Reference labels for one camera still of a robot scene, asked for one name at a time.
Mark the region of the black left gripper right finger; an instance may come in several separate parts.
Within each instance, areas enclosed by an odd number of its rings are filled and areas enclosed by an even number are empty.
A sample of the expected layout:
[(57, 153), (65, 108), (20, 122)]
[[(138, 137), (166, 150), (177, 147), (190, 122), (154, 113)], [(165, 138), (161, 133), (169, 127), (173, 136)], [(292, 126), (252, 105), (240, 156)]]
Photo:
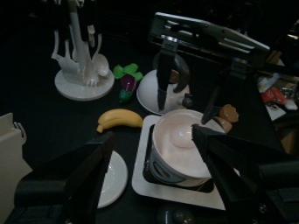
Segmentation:
[(197, 124), (190, 126), (190, 139), (228, 224), (299, 224), (299, 158)]

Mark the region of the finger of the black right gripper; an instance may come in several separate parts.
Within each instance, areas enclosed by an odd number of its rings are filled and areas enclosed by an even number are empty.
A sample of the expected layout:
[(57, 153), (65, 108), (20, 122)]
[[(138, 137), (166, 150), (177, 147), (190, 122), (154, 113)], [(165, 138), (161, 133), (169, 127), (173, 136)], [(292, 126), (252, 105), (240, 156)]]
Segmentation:
[(218, 73), (218, 79), (209, 96), (206, 107), (202, 111), (200, 122), (205, 124), (220, 112), (241, 89), (247, 78), (248, 62), (244, 59), (233, 59), (229, 66)]
[(166, 88), (169, 82), (169, 76), (173, 67), (173, 58), (177, 49), (177, 39), (164, 38), (162, 45), (158, 52), (156, 79), (157, 79), (157, 107), (158, 110), (164, 110), (164, 103), (166, 98)]

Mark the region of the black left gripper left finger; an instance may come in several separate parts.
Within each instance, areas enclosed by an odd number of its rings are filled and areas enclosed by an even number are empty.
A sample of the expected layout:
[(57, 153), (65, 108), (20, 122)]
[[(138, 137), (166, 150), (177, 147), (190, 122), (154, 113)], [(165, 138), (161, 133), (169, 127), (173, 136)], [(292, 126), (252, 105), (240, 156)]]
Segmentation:
[(96, 224), (113, 134), (96, 135), (18, 181), (4, 224)]

